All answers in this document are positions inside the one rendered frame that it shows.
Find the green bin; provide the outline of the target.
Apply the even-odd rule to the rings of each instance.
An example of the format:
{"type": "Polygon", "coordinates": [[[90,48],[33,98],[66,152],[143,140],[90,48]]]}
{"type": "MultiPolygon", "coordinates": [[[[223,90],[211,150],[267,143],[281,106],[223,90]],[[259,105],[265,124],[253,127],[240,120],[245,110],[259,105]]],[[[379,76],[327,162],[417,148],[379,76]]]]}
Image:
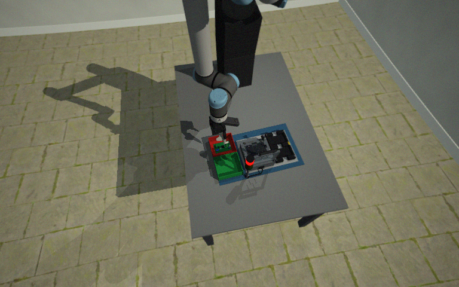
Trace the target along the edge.
{"type": "Polygon", "coordinates": [[[243,168],[240,163],[238,153],[220,155],[214,159],[218,179],[223,180],[235,176],[243,175],[243,168]]]}

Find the green circuit board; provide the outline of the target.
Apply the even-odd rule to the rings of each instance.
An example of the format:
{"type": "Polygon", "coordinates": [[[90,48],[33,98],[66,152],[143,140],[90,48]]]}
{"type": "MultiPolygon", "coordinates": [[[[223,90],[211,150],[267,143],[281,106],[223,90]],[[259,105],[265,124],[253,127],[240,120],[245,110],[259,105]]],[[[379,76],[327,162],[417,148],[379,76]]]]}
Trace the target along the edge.
{"type": "Polygon", "coordinates": [[[213,144],[216,154],[224,151],[231,150],[231,145],[229,141],[213,144]]]}

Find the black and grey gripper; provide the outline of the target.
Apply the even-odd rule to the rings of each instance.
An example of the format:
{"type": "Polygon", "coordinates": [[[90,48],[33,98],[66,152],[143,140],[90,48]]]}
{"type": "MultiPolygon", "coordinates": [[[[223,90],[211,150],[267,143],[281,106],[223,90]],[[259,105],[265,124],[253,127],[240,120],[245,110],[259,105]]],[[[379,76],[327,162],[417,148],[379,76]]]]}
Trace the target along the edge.
{"type": "Polygon", "coordinates": [[[212,130],[212,135],[218,135],[220,133],[219,137],[216,138],[216,140],[217,141],[223,141],[224,144],[225,144],[226,139],[227,139],[225,125],[221,125],[221,123],[216,123],[216,122],[212,121],[210,116],[209,116],[209,123],[210,123],[210,127],[211,127],[211,130],[212,130]]]}

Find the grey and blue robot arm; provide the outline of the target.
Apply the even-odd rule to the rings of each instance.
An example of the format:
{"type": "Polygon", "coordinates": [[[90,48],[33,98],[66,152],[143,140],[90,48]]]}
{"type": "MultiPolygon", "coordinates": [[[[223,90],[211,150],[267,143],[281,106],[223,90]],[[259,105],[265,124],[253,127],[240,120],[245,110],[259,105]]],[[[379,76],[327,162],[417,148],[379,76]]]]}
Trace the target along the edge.
{"type": "MultiPolygon", "coordinates": [[[[192,77],[194,81],[213,89],[208,99],[212,121],[238,127],[238,118],[227,117],[227,105],[240,82],[232,73],[224,75],[213,70],[208,1],[182,2],[195,63],[192,77]]],[[[222,0],[222,11],[232,19],[246,19],[254,10],[255,0],[222,0]]]]}

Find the red bin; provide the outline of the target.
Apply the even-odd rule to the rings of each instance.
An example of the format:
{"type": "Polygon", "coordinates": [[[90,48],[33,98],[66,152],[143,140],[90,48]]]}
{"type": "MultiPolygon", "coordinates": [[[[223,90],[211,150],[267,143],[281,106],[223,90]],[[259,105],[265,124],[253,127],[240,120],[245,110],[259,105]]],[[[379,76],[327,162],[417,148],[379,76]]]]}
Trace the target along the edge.
{"type": "Polygon", "coordinates": [[[227,139],[226,141],[229,141],[230,142],[230,145],[231,145],[231,150],[229,151],[224,151],[224,152],[220,152],[220,153],[217,153],[215,152],[215,149],[214,149],[214,146],[213,144],[218,144],[218,143],[221,143],[223,141],[217,141],[216,138],[219,137],[218,136],[213,136],[213,137],[210,137],[209,138],[209,144],[210,144],[210,149],[211,149],[211,152],[212,152],[212,156],[213,157],[217,157],[217,156],[220,156],[220,155],[225,155],[225,154],[230,154],[230,153],[233,153],[233,152],[237,152],[237,149],[235,147],[235,144],[234,144],[234,140],[232,138],[232,134],[231,133],[226,133],[227,135],[227,139]]]}

